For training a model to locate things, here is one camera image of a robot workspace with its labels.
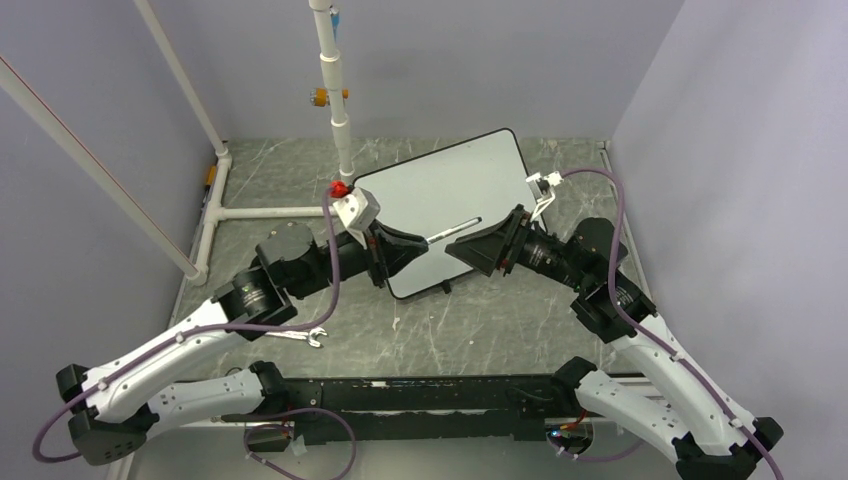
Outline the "whiteboard marker pen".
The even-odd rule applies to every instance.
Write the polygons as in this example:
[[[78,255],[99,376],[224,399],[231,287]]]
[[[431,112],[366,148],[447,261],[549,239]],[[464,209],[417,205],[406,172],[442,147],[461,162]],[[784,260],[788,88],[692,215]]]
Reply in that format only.
[[[457,224],[455,226],[452,226],[448,229],[445,229],[441,232],[438,232],[436,234],[433,234],[433,235],[427,237],[426,242],[427,242],[428,245],[432,245],[432,244],[437,243],[439,241],[442,241],[446,238],[449,238],[453,235],[456,235],[460,232],[463,232],[463,231],[465,231],[465,230],[467,230],[471,227],[474,227],[474,226],[478,225],[481,221],[482,221],[481,217],[471,218],[467,221],[464,221],[460,224]]]

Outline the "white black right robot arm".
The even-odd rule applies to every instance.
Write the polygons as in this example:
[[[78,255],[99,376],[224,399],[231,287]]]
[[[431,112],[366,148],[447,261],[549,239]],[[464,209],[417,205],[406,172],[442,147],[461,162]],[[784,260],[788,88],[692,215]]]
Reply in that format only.
[[[574,357],[551,377],[557,411],[582,408],[614,421],[661,452],[682,479],[749,478],[760,461],[773,460],[782,427],[741,407],[688,356],[650,298],[619,271],[627,254],[619,236],[609,220],[586,218],[563,241],[517,206],[498,225],[459,237],[445,251],[484,275],[522,266],[572,289],[580,323],[663,398],[651,400]]]

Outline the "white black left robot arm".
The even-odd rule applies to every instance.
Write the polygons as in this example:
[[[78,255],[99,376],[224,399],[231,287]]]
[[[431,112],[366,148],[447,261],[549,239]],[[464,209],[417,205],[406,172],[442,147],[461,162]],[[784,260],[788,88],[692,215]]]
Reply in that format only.
[[[274,363],[256,361],[205,381],[180,376],[208,357],[245,345],[297,314],[295,300],[366,273],[380,287],[429,249],[427,240],[372,222],[364,239],[342,231],[324,245],[311,230],[284,223],[256,247],[238,272],[183,321],[143,346],[99,367],[72,364],[57,375],[71,403],[68,430],[79,455],[105,465],[166,430],[214,416],[279,417],[290,403]]]

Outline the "white whiteboard black frame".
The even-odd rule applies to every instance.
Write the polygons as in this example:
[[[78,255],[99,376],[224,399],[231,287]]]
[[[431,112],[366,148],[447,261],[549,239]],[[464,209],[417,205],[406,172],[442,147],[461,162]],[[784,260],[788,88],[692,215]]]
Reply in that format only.
[[[431,237],[478,218],[479,223],[429,247],[391,277],[397,299],[409,298],[472,270],[444,252],[451,241],[504,220],[521,204],[535,207],[530,175],[515,133],[502,128],[392,166],[358,176],[354,185],[371,192],[383,224]]]

